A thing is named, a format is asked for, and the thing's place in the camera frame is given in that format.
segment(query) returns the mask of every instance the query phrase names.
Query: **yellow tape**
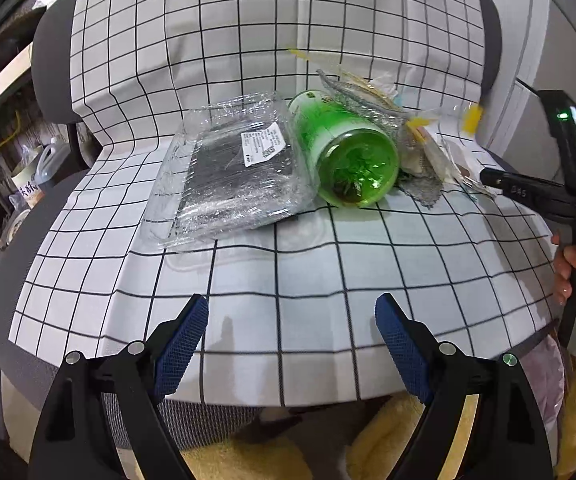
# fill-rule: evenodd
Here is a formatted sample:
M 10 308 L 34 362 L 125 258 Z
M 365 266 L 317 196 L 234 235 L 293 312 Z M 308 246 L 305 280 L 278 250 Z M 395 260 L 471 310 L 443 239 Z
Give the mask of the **yellow tape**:
M 473 105 L 466 110 L 463 115 L 463 131 L 472 137 L 477 131 L 477 126 L 483 113 L 484 109 L 479 105 Z
M 432 121 L 424 117 L 413 117 L 409 119 L 406 124 L 411 128 L 419 128 L 420 126 L 428 126 Z
M 424 144 L 426 142 L 426 139 L 424 138 L 424 134 L 422 134 L 419 131 L 419 128 L 422 128 L 423 126 L 421 126 L 420 124 L 415 126 L 413 124 L 413 120 L 410 120 L 410 121 L 406 122 L 406 127 L 408 128 L 408 130 L 410 131 L 412 136 L 415 137 L 415 140 L 417 142 L 420 142 L 421 144 Z

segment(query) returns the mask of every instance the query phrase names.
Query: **white container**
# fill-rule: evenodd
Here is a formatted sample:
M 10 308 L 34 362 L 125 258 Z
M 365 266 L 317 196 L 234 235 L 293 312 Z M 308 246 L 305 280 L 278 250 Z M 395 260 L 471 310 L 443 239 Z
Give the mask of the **white container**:
M 20 162 L 12 173 L 12 182 L 30 207 L 34 207 L 44 196 L 44 192 L 39 189 L 34 179 L 34 174 L 37 171 L 37 163 L 39 162 L 40 149 L 41 148 L 37 148 L 34 150 L 35 156 L 28 165 L 22 166 Z
M 69 154 L 70 146 L 59 137 L 53 137 L 50 140 L 50 144 L 44 148 L 37 162 L 37 168 L 34 173 L 34 180 L 37 185 L 44 190 L 52 187 L 54 185 L 54 176 Z

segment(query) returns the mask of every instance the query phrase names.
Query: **metal screw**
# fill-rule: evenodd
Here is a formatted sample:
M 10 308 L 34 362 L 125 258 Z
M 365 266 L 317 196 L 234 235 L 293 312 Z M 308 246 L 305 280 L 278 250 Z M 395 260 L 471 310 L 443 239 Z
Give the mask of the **metal screw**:
M 66 355 L 66 362 L 69 365 L 73 365 L 75 364 L 77 361 L 79 361 L 79 352 L 69 352 L 68 355 Z
M 457 349 L 452 343 L 441 343 L 439 345 L 439 351 L 444 355 L 454 355 Z
M 139 355 L 146 348 L 141 341 L 133 341 L 128 345 L 128 353 L 132 355 Z
M 517 364 L 517 358 L 512 354 L 504 354 L 502 359 L 508 366 L 515 366 Z

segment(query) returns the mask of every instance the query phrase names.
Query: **plastic food container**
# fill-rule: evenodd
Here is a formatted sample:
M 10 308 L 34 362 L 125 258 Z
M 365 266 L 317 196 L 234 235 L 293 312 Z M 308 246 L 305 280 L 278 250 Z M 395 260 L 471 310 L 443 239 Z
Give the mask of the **plastic food container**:
M 43 190 L 58 182 L 58 174 L 70 155 L 70 146 L 59 137 L 53 137 L 39 157 L 34 172 L 34 181 Z
M 212 240 L 304 209 L 316 186 L 276 94 L 184 114 L 148 199 L 141 236 L 160 248 Z

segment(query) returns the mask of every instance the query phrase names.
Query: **blue textured gripper pad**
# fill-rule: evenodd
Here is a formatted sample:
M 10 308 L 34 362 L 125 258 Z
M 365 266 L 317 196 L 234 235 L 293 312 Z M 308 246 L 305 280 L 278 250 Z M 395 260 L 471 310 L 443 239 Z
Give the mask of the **blue textured gripper pad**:
M 423 404 L 433 400 L 428 363 L 422 357 L 385 296 L 377 298 L 374 319 L 408 392 Z
M 156 399 L 175 393 L 207 324 L 208 302 L 200 297 L 155 364 Z

